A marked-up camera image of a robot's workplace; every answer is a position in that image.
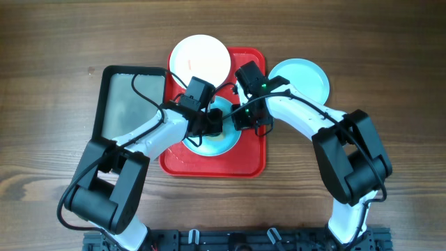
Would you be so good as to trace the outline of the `white round plate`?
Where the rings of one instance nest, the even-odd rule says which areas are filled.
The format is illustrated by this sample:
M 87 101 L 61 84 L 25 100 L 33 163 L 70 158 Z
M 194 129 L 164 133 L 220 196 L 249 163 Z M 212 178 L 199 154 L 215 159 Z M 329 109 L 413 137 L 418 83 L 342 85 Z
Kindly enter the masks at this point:
M 192 77 L 205 80 L 215 87 L 225 82 L 231 70 L 229 50 L 218 39 L 204 34 L 182 39 L 172 50 L 169 69 L 185 85 Z

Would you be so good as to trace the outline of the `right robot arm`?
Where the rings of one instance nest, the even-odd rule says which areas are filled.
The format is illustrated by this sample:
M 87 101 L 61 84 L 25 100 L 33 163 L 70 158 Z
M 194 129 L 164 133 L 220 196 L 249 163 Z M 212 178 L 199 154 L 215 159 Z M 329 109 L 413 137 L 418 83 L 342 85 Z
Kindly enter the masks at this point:
M 350 114 L 308 98 L 283 77 L 238 80 L 241 106 L 236 114 L 252 116 L 257 106 L 265 115 L 286 122 L 312 141 L 321 178 L 333 196 L 328 229 L 338 244 L 351 250 L 366 231 L 372 203 L 387 198 L 385 179 L 390 159 L 370 117 Z

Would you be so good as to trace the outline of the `teal plate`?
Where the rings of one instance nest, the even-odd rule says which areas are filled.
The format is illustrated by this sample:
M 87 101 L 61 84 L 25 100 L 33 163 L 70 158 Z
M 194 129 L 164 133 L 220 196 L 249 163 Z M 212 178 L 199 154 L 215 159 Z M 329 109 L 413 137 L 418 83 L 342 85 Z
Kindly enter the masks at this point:
M 184 139 L 182 143 L 193 153 L 206 157 L 214 157 L 222 155 L 232 149 L 238 142 L 241 131 L 236 130 L 231 119 L 225 119 L 222 124 L 222 132 L 217 136 L 203 136 L 202 143 L 199 147 L 195 144 L 199 143 L 198 137 L 191 137 L 190 140 Z
M 306 59 L 287 59 L 278 63 L 269 73 L 272 79 L 281 76 L 299 92 L 324 105 L 330 95 L 330 83 L 323 69 Z

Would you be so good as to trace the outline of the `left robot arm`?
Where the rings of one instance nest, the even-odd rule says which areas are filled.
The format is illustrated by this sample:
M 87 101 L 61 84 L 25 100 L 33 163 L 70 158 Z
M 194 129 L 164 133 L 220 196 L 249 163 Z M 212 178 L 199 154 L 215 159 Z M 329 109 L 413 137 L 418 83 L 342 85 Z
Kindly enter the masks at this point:
M 96 231 L 118 250 L 150 250 L 151 231 L 136 214 L 150 161 L 186 137 L 220 133 L 223 112 L 197 101 L 169 101 L 134 130 L 106 137 L 110 107 L 106 101 L 98 104 L 93 137 L 56 216 L 65 228 Z

